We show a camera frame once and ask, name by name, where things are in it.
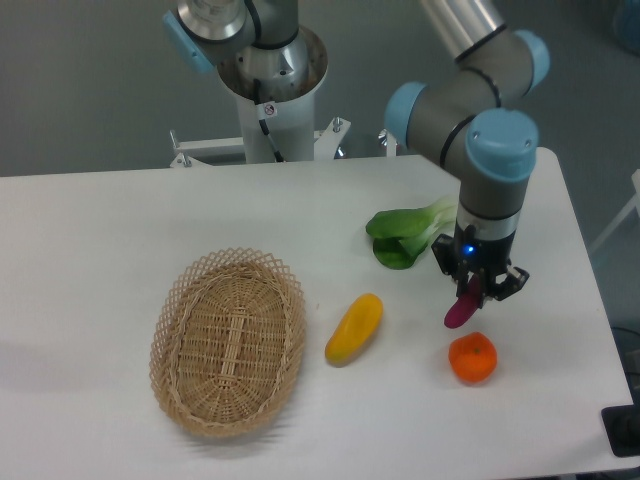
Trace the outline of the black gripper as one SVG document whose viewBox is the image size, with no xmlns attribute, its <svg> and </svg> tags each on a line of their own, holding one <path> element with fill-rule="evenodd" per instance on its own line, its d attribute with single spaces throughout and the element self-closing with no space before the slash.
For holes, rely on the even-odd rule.
<svg viewBox="0 0 640 480">
<path fill-rule="evenodd" d="M 456 227 L 454 237 L 438 235 L 431 250 L 441 272 L 456 284 L 457 297 L 468 291 L 469 272 L 479 274 L 482 309 L 487 301 L 503 301 L 518 293 L 529 280 L 528 271 L 511 264 L 514 238 L 515 233 L 498 240 L 467 237 Z"/>
</svg>

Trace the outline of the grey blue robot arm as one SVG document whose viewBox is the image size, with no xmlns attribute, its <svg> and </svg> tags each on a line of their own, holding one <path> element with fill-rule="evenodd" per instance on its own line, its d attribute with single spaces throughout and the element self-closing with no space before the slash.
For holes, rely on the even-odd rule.
<svg viewBox="0 0 640 480">
<path fill-rule="evenodd" d="M 535 123 L 509 103 L 545 78 L 548 49 L 535 34 L 510 30 L 489 1 L 423 8 L 457 73 L 437 88 L 402 85 L 384 125 L 460 181 L 455 230 L 433 245 L 441 271 L 478 304 L 503 300 L 529 277 L 510 251 L 539 140 Z M 180 1 L 163 26 L 188 65 L 216 71 L 236 96 L 248 162 L 313 158 L 313 96 L 327 63 L 296 2 Z"/>
</svg>

